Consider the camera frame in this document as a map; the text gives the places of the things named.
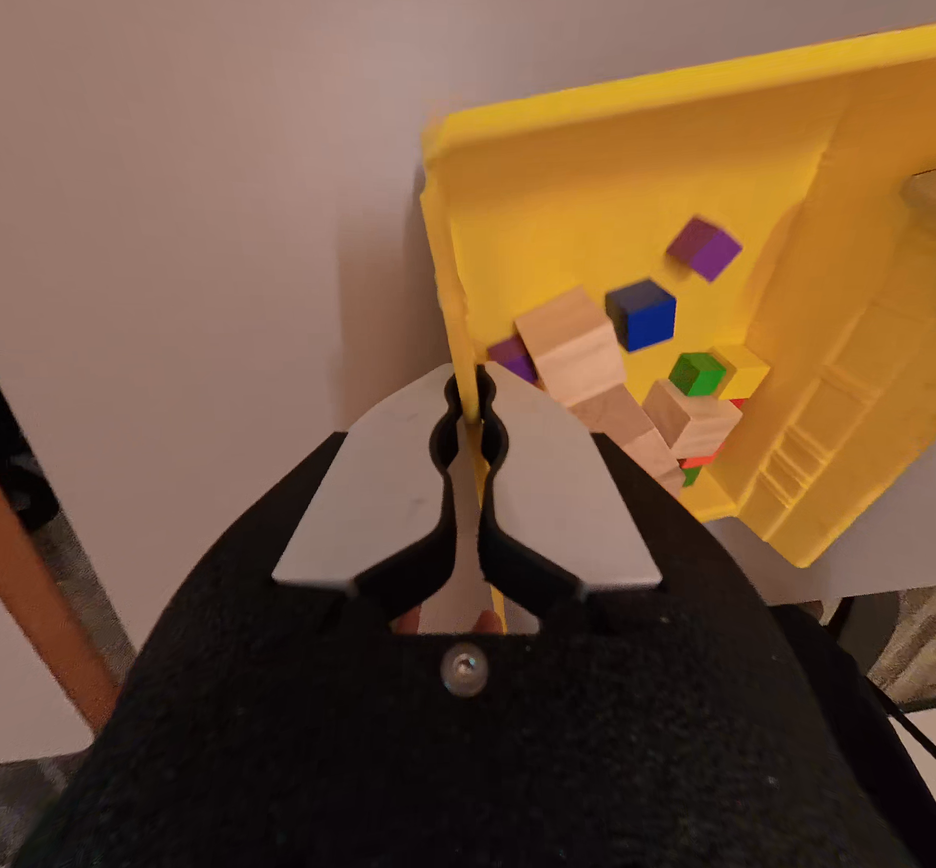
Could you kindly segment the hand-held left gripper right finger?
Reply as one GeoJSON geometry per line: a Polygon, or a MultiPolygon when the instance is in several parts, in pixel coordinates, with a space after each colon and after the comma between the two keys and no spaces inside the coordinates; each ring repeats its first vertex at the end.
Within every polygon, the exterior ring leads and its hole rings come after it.
{"type": "Polygon", "coordinates": [[[535,617],[662,574],[588,429],[500,364],[477,366],[485,579],[535,617]]]}

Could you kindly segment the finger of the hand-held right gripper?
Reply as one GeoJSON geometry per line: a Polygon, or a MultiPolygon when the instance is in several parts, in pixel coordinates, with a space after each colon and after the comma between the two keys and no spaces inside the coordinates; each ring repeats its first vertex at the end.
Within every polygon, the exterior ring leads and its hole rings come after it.
{"type": "Polygon", "coordinates": [[[899,193],[914,220],[925,227],[935,226],[935,170],[910,176],[899,193]]]}

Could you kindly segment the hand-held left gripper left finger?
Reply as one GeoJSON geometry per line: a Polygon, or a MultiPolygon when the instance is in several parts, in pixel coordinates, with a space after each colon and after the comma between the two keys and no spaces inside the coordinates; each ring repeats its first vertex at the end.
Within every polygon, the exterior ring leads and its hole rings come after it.
{"type": "Polygon", "coordinates": [[[344,434],[273,580],[363,597],[399,617],[450,578],[458,546],[449,466],[459,392],[442,364],[390,395],[344,434]]]}

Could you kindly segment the pile of coloured wooden cubes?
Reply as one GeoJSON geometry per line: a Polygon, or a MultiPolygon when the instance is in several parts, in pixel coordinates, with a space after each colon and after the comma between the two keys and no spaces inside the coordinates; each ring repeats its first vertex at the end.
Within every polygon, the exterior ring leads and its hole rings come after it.
{"type": "Polygon", "coordinates": [[[671,341],[677,296],[651,278],[609,290],[604,311],[576,287],[520,316],[488,359],[605,434],[673,497],[719,455],[770,367],[744,345],[681,353],[638,402],[624,354],[671,341]]]}

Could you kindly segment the yellow plastic box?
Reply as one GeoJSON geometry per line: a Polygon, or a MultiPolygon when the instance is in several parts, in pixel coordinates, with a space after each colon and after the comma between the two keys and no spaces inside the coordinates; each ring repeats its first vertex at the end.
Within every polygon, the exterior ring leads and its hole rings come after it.
{"type": "Polygon", "coordinates": [[[800,569],[934,441],[934,25],[494,104],[423,139],[421,195],[469,421],[522,313],[651,278],[676,334],[626,360],[643,398],[688,351],[770,371],[686,492],[800,569]]]}

